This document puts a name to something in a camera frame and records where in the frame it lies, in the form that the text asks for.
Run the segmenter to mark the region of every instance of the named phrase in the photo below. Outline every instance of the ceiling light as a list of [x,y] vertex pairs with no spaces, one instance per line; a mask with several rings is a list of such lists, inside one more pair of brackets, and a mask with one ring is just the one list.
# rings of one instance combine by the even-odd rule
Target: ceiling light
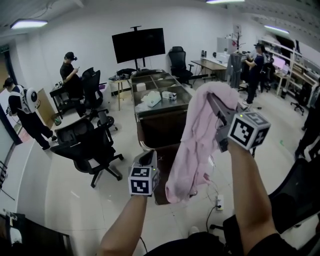
[[276,30],[276,31],[279,31],[279,32],[283,32],[283,33],[289,34],[288,31],[283,30],[283,29],[280,29],[280,28],[276,28],[276,27],[273,27],[273,26],[267,26],[267,25],[265,25],[264,27],[267,28],[267,29]]
[[207,4],[228,4],[228,3],[236,3],[236,2],[244,2],[245,0],[207,0]]
[[45,20],[38,20],[38,19],[17,19],[10,28],[12,30],[17,29],[29,29],[29,28],[40,28],[44,25],[48,24]]

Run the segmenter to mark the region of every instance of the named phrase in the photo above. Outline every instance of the black monitor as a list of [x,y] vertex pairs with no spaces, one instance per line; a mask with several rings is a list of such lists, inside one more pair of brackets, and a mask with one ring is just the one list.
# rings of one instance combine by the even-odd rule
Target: black monitor
[[112,40],[118,63],[166,54],[163,28],[116,34]]

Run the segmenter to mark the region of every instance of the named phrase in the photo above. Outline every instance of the power strip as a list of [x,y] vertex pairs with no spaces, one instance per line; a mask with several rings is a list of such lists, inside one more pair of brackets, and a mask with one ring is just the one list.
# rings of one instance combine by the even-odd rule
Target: power strip
[[216,197],[216,210],[217,211],[224,210],[224,196],[222,194],[218,194]]

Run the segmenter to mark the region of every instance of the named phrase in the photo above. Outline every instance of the floor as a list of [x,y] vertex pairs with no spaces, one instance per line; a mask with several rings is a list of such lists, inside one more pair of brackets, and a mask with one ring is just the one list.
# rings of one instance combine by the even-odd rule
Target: floor
[[[203,84],[197,80],[194,88]],[[256,150],[263,183],[268,193],[273,192],[284,180],[294,164],[294,151],[299,139],[303,136],[301,127],[306,116],[302,117],[290,106],[291,98],[283,100],[269,93],[259,94],[253,108],[258,110],[271,123],[270,132],[262,146]],[[114,148],[123,154],[125,161],[115,160],[113,168],[123,174],[123,180],[117,181],[108,172],[102,172],[95,189],[90,187],[92,176],[77,171],[73,161],[52,156],[52,165],[46,193],[46,226],[50,229],[69,234],[75,255],[95,255],[99,243],[117,219],[127,201],[128,166],[133,158],[142,152],[137,139],[133,104],[130,97],[121,101],[118,111],[117,99],[113,97],[110,105],[110,116],[114,117],[118,131],[111,131]],[[61,126],[66,126],[78,119],[77,113],[67,114]],[[188,230],[197,226],[206,230],[206,220],[216,203],[219,193],[224,196],[224,210],[213,210],[208,224],[222,225],[223,221],[234,214],[233,180],[231,161],[228,152],[214,153],[215,167],[211,180],[215,185],[204,185],[198,195],[188,203],[156,205],[153,198],[148,199],[142,238],[148,251],[169,241],[186,238]],[[282,237],[295,247],[300,247],[315,234],[318,218],[305,221],[301,227],[288,230]],[[224,241],[221,231],[214,231]],[[136,256],[144,255],[141,242],[134,252]]]

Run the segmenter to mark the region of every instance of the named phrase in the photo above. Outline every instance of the white backpack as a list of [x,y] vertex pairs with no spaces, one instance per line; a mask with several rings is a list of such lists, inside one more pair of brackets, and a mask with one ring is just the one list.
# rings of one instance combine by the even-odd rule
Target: white backpack
[[36,109],[40,106],[40,101],[38,100],[38,95],[33,88],[26,89],[21,85],[16,85],[20,92],[12,91],[10,95],[20,97],[21,108],[19,110],[26,114],[36,112]]

